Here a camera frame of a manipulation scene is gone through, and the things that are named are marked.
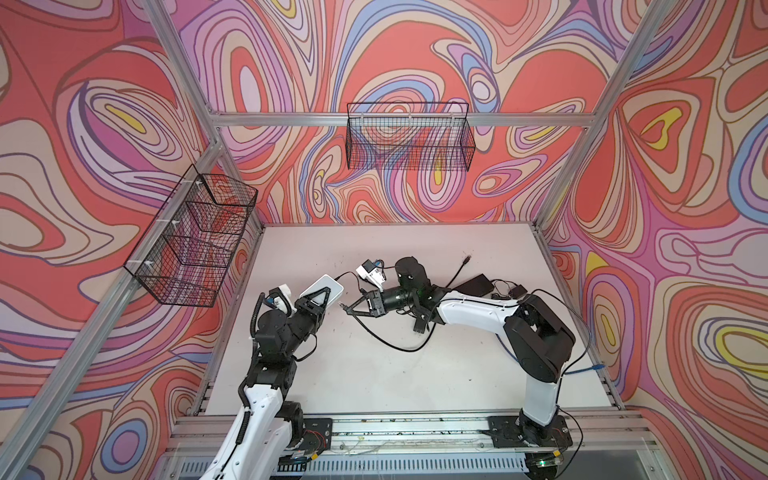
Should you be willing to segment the small white network switch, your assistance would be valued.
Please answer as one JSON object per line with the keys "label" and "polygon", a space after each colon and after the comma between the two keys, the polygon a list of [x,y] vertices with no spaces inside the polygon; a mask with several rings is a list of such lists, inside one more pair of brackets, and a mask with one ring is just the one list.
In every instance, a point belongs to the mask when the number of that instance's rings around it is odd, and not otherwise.
{"label": "small white network switch", "polygon": [[343,285],[332,276],[324,274],[307,287],[299,296],[315,305],[327,308],[334,304],[344,293]]}

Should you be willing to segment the black power adapter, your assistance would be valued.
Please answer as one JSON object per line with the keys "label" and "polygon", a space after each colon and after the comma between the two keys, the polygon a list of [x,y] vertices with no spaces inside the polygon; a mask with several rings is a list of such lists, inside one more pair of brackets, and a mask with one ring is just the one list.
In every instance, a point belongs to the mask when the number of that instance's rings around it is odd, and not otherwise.
{"label": "black power adapter", "polygon": [[528,290],[524,286],[509,280],[493,279],[491,283],[494,287],[491,294],[492,299],[520,300],[528,294]]}

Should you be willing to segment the black network switch box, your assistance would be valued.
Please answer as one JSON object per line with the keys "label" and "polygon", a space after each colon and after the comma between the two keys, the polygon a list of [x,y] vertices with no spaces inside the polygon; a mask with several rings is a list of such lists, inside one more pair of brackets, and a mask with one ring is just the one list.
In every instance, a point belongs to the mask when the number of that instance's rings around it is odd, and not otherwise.
{"label": "black network switch box", "polygon": [[494,283],[485,275],[479,274],[455,287],[463,295],[485,297],[494,291]]}

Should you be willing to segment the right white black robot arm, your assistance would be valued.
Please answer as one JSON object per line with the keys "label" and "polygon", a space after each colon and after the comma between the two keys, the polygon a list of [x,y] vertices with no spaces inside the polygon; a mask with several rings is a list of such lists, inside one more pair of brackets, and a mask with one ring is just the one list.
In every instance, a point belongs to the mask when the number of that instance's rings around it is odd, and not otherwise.
{"label": "right white black robot arm", "polygon": [[575,345],[574,333],[539,296],[516,287],[509,300],[492,299],[493,282],[478,275],[457,288],[438,286],[414,257],[393,266],[398,284],[386,288],[386,267],[366,261],[356,275],[373,285],[343,311],[361,321],[391,312],[410,315],[414,330],[430,324],[472,327],[505,336],[518,365],[526,374],[525,399],[515,428],[517,440],[543,447],[554,440],[561,379]]}

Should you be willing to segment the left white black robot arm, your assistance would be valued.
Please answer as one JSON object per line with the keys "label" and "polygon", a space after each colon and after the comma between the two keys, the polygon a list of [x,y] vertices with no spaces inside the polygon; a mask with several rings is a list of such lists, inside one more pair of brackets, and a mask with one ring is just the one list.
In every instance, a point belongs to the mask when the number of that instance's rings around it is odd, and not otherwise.
{"label": "left white black robot arm", "polygon": [[251,358],[237,387],[240,409],[204,479],[268,479],[285,451],[302,442],[303,410],[288,401],[296,350],[315,338],[331,304],[328,286],[290,302],[278,288],[262,293],[251,316]]}

